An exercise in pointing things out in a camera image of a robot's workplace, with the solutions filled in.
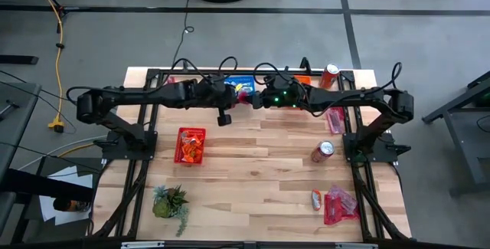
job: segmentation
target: white paper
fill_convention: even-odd
[[[66,169],[62,169],[59,172],[56,172],[49,176],[66,175],[66,174],[73,173],[72,175],[54,177],[52,179],[56,179],[59,181],[64,181],[76,185],[82,185],[87,188],[92,188],[92,178],[93,178],[92,175],[85,175],[85,176],[78,177],[78,174],[75,172],[77,172],[77,167],[72,166]],[[54,199],[55,198],[51,198],[48,196],[39,196],[39,201],[41,203],[41,212],[44,221],[55,218],[54,224],[60,225],[72,221],[87,219],[89,217],[89,213],[92,207],[90,207],[90,209],[85,212],[57,211],[53,207]]]

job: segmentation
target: wooden table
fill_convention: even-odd
[[[125,87],[141,87],[148,68],[130,67]],[[372,70],[354,71],[357,87],[376,85]],[[177,81],[194,76],[177,76]],[[312,78],[312,85],[318,78]],[[135,123],[139,106],[120,106],[117,113]],[[354,194],[350,165],[345,161],[341,135],[332,135],[325,118],[314,118],[302,110],[261,109],[238,106],[227,111],[233,123],[219,127],[217,110],[173,110],[159,107],[158,145],[150,162],[139,221],[139,240],[213,241],[362,241],[359,221],[323,223],[323,209],[313,211],[312,189],[322,194],[332,185]],[[364,124],[379,112],[362,107]],[[173,162],[179,127],[200,127],[207,131],[202,165],[186,167]],[[311,161],[316,144],[328,139],[335,154],[326,162]],[[114,161],[100,179],[94,204],[95,230],[119,204],[128,161]],[[388,164],[373,163],[378,201],[393,223],[410,236],[400,184]],[[153,188],[182,184],[188,192],[188,227],[177,238],[178,219],[156,218],[152,213]],[[374,223],[365,202],[371,233]],[[129,228],[133,205],[126,216]]]

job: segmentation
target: yellow cable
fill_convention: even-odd
[[[54,7],[53,2],[51,0],[47,0],[47,1],[49,2],[49,5],[53,9],[54,15],[56,15],[56,18],[58,20],[58,25],[60,26],[60,44],[63,44],[63,23],[61,22],[60,15],[58,14],[56,8]],[[55,64],[56,64],[55,68],[56,68],[56,78],[57,78],[57,82],[58,82],[58,89],[60,91],[60,99],[59,99],[60,101],[58,103],[58,111],[57,111],[55,118],[53,119],[53,123],[50,123],[48,125],[50,128],[54,127],[57,124],[60,124],[63,126],[63,123],[60,121],[61,104],[63,103],[63,100],[61,99],[61,97],[63,97],[63,87],[61,87],[61,79],[60,79],[60,71],[59,71],[60,57],[61,57],[61,48],[58,48],[58,53],[57,53],[56,62],[55,62]]]
[[[85,149],[85,148],[91,147],[91,146],[95,146],[95,144],[91,143],[91,144],[86,144],[86,145],[82,145],[82,146],[77,146],[77,147],[74,147],[72,149],[68,149],[66,152],[63,152],[60,155],[58,155],[58,158],[63,158],[63,156],[70,154],[74,151],[77,151],[78,149]]]

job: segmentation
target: concrete floor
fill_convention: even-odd
[[[185,5],[185,0],[59,1],[68,5]],[[5,3],[44,5],[45,1],[0,0],[0,4]],[[379,9],[490,9],[489,3],[490,0],[349,0],[351,8]],[[216,5],[190,0],[190,6]],[[340,8],[341,3],[245,0],[225,7]],[[120,85],[127,67],[168,66],[179,42],[183,18],[178,13],[69,14],[64,25],[67,47],[60,63],[63,86]],[[468,180],[465,165],[454,150],[444,122],[427,126],[419,118],[461,93],[469,81],[489,69],[490,17],[353,16],[352,21],[362,68],[375,69],[377,81],[382,84],[388,81],[393,64],[402,61],[403,73],[397,85],[415,96],[416,120],[392,130],[398,142],[413,148],[400,159],[413,236],[421,241],[488,247],[489,197],[449,197],[449,188]],[[352,68],[342,15],[190,14],[188,24],[195,27],[195,32],[185,36],[179,57],[187,57],[198,66],[217,66],[224,57],[234,55],[243,67],[261,61],[295,67],[306,56],[313,67],[333,62]],[[0,11],[0,54],[40,58],[36,66],[2,65],[0,69],[56,92],[55,28],[56,21],[49,12]],[[40,102],[21,144],[46,152],[106,132],[77,123],[74,108],[64,106],[77,134],[59,135],[48,130],[46,125],[55,112]],[[437,143],[430,143],[434,136],[438,137]],[[97,150],[78,153],[81,157],[99,155]],[[18,168],[36,157],[19,150],[11,166]],[[8,234],[6,231],[2,236],[3,241]]]

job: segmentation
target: red can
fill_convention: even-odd
[[[335,148],[334,144],[329,141],[321,141],[318,145],[313,149],[312,152],[312,161],[313,162],[323,162],[328,157],[334,154]]]
[[[337,65],[329,64],[323,70],[322,79],[320,80],[320,87],[325,89],[330,89],[335,82],[340,70]]]

